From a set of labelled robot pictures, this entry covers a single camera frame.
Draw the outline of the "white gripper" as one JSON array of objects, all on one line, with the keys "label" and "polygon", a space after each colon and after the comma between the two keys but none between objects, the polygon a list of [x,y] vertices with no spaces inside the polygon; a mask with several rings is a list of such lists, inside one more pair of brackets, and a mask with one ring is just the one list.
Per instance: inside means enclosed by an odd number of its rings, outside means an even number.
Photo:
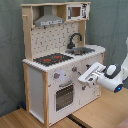
[{"label": "white gripper", "polygon": [[98,77],[103,73],[105,66],[99,62],[95,62],[84,74],[82,74],[78,81],[84,86],[92,88],[96,86]]}]

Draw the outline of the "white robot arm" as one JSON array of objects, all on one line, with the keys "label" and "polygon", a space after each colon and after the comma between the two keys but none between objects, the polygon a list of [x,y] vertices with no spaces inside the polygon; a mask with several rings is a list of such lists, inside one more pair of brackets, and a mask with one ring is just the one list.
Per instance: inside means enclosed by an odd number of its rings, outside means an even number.
[{"label": "white robot arm", "polygon": [[108,67],[95,62],[78,81],[89,88],[101,85],[114,93],[119,92],[128,79],[128,38],[126,40],[127,56],[122,64],[111,64]]}]

